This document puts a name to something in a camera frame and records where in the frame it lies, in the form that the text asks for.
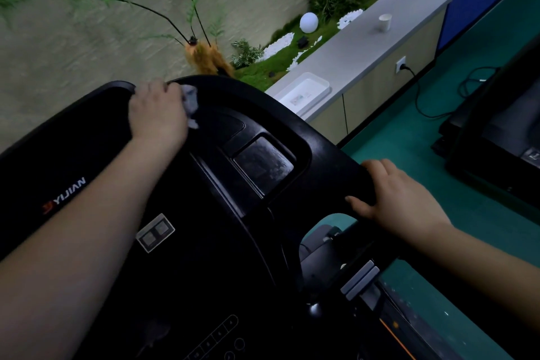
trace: white plastic tray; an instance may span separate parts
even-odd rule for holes
[[[312,73],[303,73],[283,89],[281,98],[276,98],[294,114],[301,117],[326,97],[331,90],[328,81]]]

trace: circular button icon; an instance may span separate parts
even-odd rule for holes
[[[238,351],[244,350],[245,347],[246,347],[246,342],[244,341],[243,338],[239,337],[234,341],[234,348],[236,350]]]

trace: orange stripe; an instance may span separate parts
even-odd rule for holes
[[[390,334],[392,336],[394,336],[395,340],[397,340],[397,343],[400,344],[400,346],[403,348],[403,350],[405,350],[407,352],[407,354],[410,356],[410,358],[412,358],[413,360],[416,360],[414,358],[414,356],[410,353],[409,350],[407,350],[407,348],[403,345],[403,343],[400,342],[400,340],[396,337],[396,335],[392,332],[392,330],[390,330],[390,328],[386,325],[385,322],[382,321],[382,319],[379,319],[381,321],[381,323],[384,325],[384,327],[386,327],[388,329],[388,331],[390,332]]]

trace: cup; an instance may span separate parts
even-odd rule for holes
[[[386,33],[388,30],[390,30],[391,22],[392,22],[391,14],[387,13],[387,14],[379,16],[379,30],[382,33]]]

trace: white sphere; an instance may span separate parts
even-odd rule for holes
[[[319,19],[315,13],[306,13],[300,19],[300,29],[304,33],[313,33],[319,25]]]

